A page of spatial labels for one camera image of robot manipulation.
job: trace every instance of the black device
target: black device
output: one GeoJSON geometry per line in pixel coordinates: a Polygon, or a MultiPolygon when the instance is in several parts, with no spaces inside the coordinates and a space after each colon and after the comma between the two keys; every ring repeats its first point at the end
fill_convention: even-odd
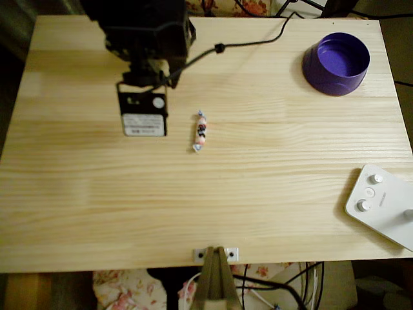
{"type": "MultiPolygon", "coordinates": [[[[130,71],[123,73],[123,80],[117,85],[125,134],[166,136],[166,86],[163,94],[156,95],[142,88],[162,85],[165,62],[170,73],[186,63],[196,31],[188,18],[185,0],[81,0],[81,3],[89,18],[97,21],[105,33],[106,48],[130,63],[130,71]],[[120,85],[141,89],[121,92],[120,85]],[[162,99],[164,105],[156,98],[162,99]],[[153,115],[162,116],[164,130],[153,130],[151,134],[150,128],[159,128],[159,117],[153,115]],[[128,128],[125,117],[130,123],[135,119],[134,126],[141,126],[142,130],[128,128]]],[[[175,88],[179,77],[176,74],[166,85],[175,88]]]]}

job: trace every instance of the candy wrapper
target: candy wrapper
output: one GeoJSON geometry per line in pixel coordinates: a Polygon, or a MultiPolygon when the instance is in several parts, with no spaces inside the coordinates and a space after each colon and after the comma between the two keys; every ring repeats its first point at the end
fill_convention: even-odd
{"type": "Polygon", "coordinates": [[[207,133],[207,118],[199,111],[199,120],[196,125],[195,143],[192,146],[196,152],[199,152],[205,144],[205,134],[207,133]]]}

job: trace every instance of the white label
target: white label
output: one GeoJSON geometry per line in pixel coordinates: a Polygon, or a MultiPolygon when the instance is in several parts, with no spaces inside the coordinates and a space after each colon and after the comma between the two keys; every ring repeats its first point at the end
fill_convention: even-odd
{"type": "Polygon", "coordinates": [[[164,136],[163,116],[159,114],[123,114],[127,136],[164,136]]]}

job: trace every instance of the floral fabric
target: floral fabric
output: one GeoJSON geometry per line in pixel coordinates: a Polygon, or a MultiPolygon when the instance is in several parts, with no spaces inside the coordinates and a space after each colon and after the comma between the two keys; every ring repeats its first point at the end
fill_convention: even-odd
{"type": "MultiPolygon", "coordinates": [[[[257,15],[271,15],[272,0],[240,0],[243,6],[251,13],[257,15]]],[[[202,7],[202,0],[186,0],[186,7],[193,13],[204,14],[210,12],[213,16],[221,17],[250,17],[236,4],[234,0],[205,0],[205,7],[202,7]]]]}
{"type": "MultiPolygon", "coordinates": [[[[247,276],[269,280],[276,274],[283,271],[292,263],[268,263],[252,264],[247,267],[247,276]]],[[[232,265],[233,274],[243,275],[245,265],[232,265]]],[[[236,286],[241,286],[241,280],[234,280],[236,286]]],[[[152,278],[146,269],[130,270],[109,270],[95,271],[93,276],[93,288],[99,302],[98,309],[104,310],[161,310],[166,309],[166,293],[162,283],[152,278]]],[[[182,284],[182,289],[177,292],[179,295],[179,308],[183,309],[186,302],[187,309],[194,298],[197,283],[191,282],[188,287],[188,294],[184,300],[184,289],[186,283],[182,284]]],[[[257,287],[259,285],[250,284],[248,286],[257,287]]]]}

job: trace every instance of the white button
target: white button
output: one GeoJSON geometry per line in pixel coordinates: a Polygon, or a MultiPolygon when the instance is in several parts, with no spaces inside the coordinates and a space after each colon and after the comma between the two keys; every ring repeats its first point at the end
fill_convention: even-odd
{"type": "Polygon", "coordinates": [[[383,182],[383,177],[380,174],[373,174],[370,177],[370,180],[373,184],[378,184],[378,183],[383,182]]]}
{"type": "Polygon", "coordinates": [[[366,196],[367,198],[373,198],[376,195],[376,192],[374,191],[374,189],[367,187],[365,190],[366,196]]]}
{"type": "Polygon", "coordinates": [[[154,104],[154,107],[158,109],[161,109],[165,106],[165,101],[163,101],[163,99],[160,97],[155,97],[152,103],[154,104]]]}
{"type": "Polygon", "coordinates": [[[365,199],[362,199],[362,200],[359,200],[359,202],[357,202],[357,207],[359,208],[361,212],[366,212],[371,209],[372,204],[366,201],[365,199]]]}

